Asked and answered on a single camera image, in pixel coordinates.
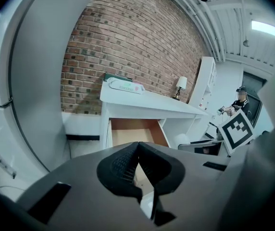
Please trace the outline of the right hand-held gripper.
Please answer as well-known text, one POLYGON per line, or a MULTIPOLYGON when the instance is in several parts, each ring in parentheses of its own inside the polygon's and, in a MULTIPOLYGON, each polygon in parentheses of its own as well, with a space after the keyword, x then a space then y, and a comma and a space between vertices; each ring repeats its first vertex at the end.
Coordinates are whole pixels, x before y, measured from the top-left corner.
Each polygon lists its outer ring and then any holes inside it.
POLYGON ((240 109, 218 126, 227 154, 231 156, 237 148, 254 139, 254 128, 245 113, 240 109))

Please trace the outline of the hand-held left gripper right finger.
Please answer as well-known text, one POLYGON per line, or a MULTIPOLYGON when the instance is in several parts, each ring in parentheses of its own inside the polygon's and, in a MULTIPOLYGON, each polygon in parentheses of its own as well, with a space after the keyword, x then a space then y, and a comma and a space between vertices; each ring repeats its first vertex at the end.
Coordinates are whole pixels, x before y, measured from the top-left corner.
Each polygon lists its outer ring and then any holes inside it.
POLYGON ((248 148, 231 158, 138 144, 140 164, 154 187, 153 217, 140 231, 232 231, 249 218, 248 148))

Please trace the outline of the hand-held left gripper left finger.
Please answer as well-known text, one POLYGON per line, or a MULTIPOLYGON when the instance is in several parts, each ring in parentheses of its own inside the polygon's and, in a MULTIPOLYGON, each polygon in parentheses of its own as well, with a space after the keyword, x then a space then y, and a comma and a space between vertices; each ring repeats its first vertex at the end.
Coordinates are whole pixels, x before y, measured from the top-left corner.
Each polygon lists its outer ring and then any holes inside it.
POLYGON ((71 186, 51 215, 53 231, 148 231, 150 220, 136 198, 110 192, 97 177, 99 162, 127 147, 119 145, 76 157, 33 183, 18 198, 28 212, 58 182, 71 186))

